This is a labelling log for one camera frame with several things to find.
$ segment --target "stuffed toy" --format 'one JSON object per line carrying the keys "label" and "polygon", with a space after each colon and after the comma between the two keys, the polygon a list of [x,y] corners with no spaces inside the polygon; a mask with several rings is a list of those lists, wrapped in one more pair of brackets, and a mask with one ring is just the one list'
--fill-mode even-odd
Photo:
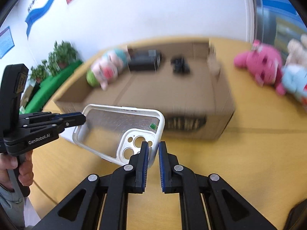
{"label": "stuffed toy", "polygon": [[302,35],[300,41],[301,43],[296,39],[289,41],[286,65],[298,64],[307,68],[307,35]]}
{"label": "stuffed toy", "polygon": [[114,49],[98,58],[88,70],[86,80],[90,86],[101,86],[106,90],[109,83],[116,80],[122,70],[127,67],[130,56],[127,50]]}
{"label": "stuffed toy", "polygon": [[251,51],[235,57],[234,65],[246,68],[260,86],[274,85],[277,94],[285,95],[286,90],[281,83],[281,55],[271,45],[261,44],[255,40]]}
{"label": "stuffed toy", "polygon": [[297,64],[288,64],[283,68],[282,72],[281,82],[283,86],[307,110],[307,69]]}

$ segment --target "green cloth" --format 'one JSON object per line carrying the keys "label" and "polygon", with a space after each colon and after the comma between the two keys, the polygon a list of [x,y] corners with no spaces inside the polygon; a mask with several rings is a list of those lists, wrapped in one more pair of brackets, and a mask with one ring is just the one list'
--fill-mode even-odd
{"label": "green cloth", "polygon": [[82,61],[78,60],[71,63],[68,67],[62,70],[55,77],[49,76],[40,84],[40,89],[34,95],[32,100],[27,104],[25,114],[40,112],[45,106],[48,100],[56,92],[57,89],[72,75],[75,69],[82,64]]}

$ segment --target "light blue stuffed toy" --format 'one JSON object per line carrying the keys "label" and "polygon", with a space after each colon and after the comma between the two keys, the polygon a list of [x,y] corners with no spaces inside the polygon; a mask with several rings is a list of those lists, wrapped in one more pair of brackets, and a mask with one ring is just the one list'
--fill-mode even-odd
{"label": "light blue stuffed toy", "polygon": [[282,72],[281,82],[283,86],[307,110],[307,69],[296,64],[288,64],[283,68]]}

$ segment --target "blue wall decoration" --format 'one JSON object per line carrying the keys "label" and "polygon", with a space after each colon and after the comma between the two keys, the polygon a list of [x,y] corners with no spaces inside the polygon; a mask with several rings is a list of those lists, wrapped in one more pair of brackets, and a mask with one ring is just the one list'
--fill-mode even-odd
{"label": "blue wall decoration", "polygon": [[14,46],[10,27],[7,27],[0,32],[0,59],[2,59]]}
{"label": "blue wall decoration", "polygon": [[29,38],[29,34],[30,34],[31,27],[33,26],[33,24],[38,19],[42,18],[48,12],[48,10],[50,9],[53,2],[54,2],[54,0],[48,0],[44,7],[36,8],[28,14],[28,16],[25,20],[25,22],[28,25],[28,28],[27,28],[27,37],[28,38]]}

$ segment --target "black case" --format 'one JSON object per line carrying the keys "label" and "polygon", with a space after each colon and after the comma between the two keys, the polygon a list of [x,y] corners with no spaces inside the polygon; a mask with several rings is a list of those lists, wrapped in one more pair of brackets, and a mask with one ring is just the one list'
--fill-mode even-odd
{"label": "black case", "polygon": [[130,71],[157,71],[162,60],[162,54],[157,50],[138,51],[128,62]]}
{"label": "black case", "polygon": [[284,230],[307,229],[307,199],[291,209]]}

